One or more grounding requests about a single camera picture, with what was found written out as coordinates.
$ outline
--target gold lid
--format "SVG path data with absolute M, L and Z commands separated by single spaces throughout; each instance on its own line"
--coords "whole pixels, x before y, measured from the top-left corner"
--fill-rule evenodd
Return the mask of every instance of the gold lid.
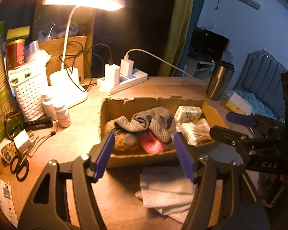
M 17 44 L 17 43 L 21 43 L 21 42 L 25 42 L 25 39 L 19 39 L 19 40 L 15 40 L 15 41 L 10 41 L 8 43 L 5 44 L 5 46 L 9 46 L 9 45 L 13 45 L 13 44 Z

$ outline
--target scissors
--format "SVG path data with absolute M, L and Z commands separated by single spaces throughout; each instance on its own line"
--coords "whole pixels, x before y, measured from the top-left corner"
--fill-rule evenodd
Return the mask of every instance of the scissors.
M 28 162 L 28 158 L 29 158 L 29 153 L 31 151 L 31 147 L 29 147 L 25 152 L 23 153 L 18 153 L 16 154 L 16 156 L 14 156 L 14 158 L 12 159 L 11 161 L 11 164 L 10 164 L 10 169 L 11 169 L 11 173 L 14 175 L 16 174 L 16 178 L 17 178 L 17 181 L 19 182 L 23 182 L 27 176 L 28 176 L 28 173 L 29 173 L 29 162 Z M 13 169 L 13 163 L 17 160 L 17 164 L 16 164 L 16 167 L 15 169 Z M 24 169 L 26 168 L 26 172 L 24 174 L 23 177 L 19 177 L 19 173 Z

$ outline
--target brown plush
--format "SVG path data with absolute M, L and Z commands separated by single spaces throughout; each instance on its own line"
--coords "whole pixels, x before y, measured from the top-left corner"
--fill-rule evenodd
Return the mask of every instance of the brown plush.
M 111 120 L 105 124 L 104 133 L 107 133 L 109 131 L 114 130 L 114 128 L 115 128 L 114 121 L 115 120 Z M 136 142 L 136 144 L 134 144 L 132 146 L 125 145 L 125 143 L 124 143 L 125 135 L 126 135 L 126 133 L 122 133 L 122 134 L 116 135 L 114 137 L 114 150 L 116 150 L 116 151 L 127 151 L 127 150 L 134 151 L 140 147 L 140 144 L 138 141 Z

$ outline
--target headboard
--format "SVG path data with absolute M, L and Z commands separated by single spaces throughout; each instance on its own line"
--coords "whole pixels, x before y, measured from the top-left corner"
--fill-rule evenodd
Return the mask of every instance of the headboard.
M 234 89 L 253 93 L 276 118 L 285 119 L 280 74 L 287 70 L 266 50 L 248 54 Z

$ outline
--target bottle label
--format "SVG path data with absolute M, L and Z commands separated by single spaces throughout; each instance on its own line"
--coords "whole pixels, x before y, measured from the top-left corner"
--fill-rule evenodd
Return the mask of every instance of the bottle label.
M 71 119 L 69 113 L 66 113 L 63 116 L 58 116 L 59 124 L 61 127 L 66 128 L 71 125 Z

